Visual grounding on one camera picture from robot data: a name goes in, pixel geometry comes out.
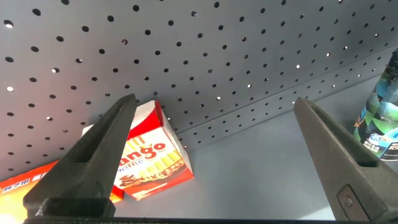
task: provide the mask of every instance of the metal shelf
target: metal shelf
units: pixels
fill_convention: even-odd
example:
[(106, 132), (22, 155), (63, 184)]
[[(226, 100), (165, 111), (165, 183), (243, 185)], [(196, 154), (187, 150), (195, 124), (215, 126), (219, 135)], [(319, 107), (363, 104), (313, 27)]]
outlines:
[[(352, 128), (378, 78), (316, 104)], [(126, 197), (116, 216), (334, 220), (292, 111), (189, 155), (195, 179), (139, 202)]]

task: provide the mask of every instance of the pegboard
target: pegboard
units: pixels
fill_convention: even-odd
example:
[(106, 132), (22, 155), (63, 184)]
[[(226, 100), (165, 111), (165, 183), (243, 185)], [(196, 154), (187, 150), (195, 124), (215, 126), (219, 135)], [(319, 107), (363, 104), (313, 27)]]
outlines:
[(129, 93), (159, 100), (192, 150), (291, 110), (297, 96), (380, 75), (398, 44), (397, 6), (2, 0), (0, 178), (58, 159)]

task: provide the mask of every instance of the pegboard hole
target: pegboard hole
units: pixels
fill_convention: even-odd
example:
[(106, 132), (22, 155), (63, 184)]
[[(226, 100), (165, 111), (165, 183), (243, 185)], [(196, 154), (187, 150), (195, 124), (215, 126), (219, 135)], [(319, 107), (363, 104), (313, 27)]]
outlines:
[(57, 39), (57, 41), (59, 41), (59, 42), (63, 42), (63, 41), (64, 41), (63, 37), (61, 37), (61, 36), (58, 36), (56, 39)]
[(9, 20), (5, 20), (4, 25), (9, 29), (14, 27), (14, 24)]
[(14, 62), (14, 59), (12, 57), (6, 57), (5, 59), (6, 59), (6, 62), (10, 62), (10, 63)]
[(113, 22), (114, 21), (114, 17), (113, 16), (107, 16), (106, 18), (108, 21)]
[(36, 46), (31, 46), (30, 49), (31, 49), (31, 51), (33, 51), (33, 52), (39, 52), (39, 48), (36, 47)]
[(88, 32), (88, 31), (89, 31), (88, 26), (82, 26), (81, 29), (82, 29), (82, 31), (84, 31), (84, 32)]
[(41, 16), (41, 15), (42, 15), (42, 12), (40, 12), (40, 10), (38, 10), (38, 9), (33, 9), (32, 12), (33, 12), (33, 14), (35, 14), (36, 16)]

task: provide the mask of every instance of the tango wafer box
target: tango wafer box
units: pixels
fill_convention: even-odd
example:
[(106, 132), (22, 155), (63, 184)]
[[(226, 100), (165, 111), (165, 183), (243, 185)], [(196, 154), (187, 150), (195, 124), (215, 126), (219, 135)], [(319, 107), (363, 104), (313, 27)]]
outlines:
[(137, 107), (114, 185), (140, 200), (192, 178), (188, 154), (159, 102)]
[[(27, 211), (22, 203), (24, 196), (57, 162), (0, 182), (0, 223), (20, 224), (27, 218)], [(123, 191), (113, 186), (109, 199), (113, 203), (122, 201)]]

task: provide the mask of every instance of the wafer box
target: wafer box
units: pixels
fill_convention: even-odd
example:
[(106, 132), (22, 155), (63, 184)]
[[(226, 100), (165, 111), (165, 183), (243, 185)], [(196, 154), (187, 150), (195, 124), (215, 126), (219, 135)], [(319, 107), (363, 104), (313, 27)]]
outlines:
[(137, 107), (114, 185), (140, 200), (192, 178), (188, 154), (159, 102)]

